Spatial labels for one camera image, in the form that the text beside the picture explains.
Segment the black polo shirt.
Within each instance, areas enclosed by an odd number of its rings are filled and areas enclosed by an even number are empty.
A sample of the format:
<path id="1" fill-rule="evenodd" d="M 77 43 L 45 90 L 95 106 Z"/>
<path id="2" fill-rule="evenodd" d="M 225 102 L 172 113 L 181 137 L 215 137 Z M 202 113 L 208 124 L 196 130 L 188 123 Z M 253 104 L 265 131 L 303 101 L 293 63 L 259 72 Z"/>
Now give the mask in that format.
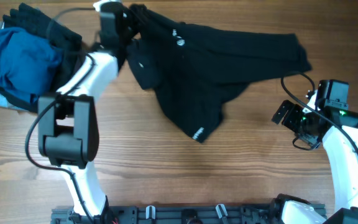
<path id="1" fill-rule="evenodd" d="M 172 21 L 144 5 L 129 8 L 140 38 L 127 62 L 143 90 L 153 90 L 164 115 L 204 142 L 223 120 L 223 105 L 251 83 L 312 69 L 294 34 L 219 30 Z"/>

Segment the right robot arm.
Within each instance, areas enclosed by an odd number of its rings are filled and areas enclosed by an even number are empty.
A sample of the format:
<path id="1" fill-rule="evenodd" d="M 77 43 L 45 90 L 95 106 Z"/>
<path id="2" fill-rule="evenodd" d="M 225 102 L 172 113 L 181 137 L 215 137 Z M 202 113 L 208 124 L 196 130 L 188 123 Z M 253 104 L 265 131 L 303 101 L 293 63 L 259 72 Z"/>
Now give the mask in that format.
<path id="1" fill-rule="evenodd" d="M 272 121 L 295 133 L 305 150 L 323 146 L 328 155 L 334 185 L 334 214 L 324 218 L 298 199 L 285 199 L 280 206 L 281 223 L 358 223 L 358 113 L 349 111 L 349 85 L 321 80 L 307 94 L 308 104 L 285 100 Z"/>

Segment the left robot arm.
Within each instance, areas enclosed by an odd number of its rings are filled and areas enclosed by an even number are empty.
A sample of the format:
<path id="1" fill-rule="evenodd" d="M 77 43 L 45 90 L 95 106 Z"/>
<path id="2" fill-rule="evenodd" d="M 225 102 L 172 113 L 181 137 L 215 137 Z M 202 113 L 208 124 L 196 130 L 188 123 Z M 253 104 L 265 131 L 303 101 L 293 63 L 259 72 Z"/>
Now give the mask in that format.
<path id="1" fill-rule="evenodd" d="M 106 87 L 117 78 L 125 61 L 124 45 L 133 36 L 126 8 L 120 1 L 98 1 L 100 41 L 73 77 L 55 93 L 39 99 L 40 155 L 49 160 L 41 169 L 61 173 L 73 199 L 65 218 L 53 212 L 52 223 L 115 223 L 106 194 L 100 187 L 94 159 L 99 148 L 95 104 Z"/>

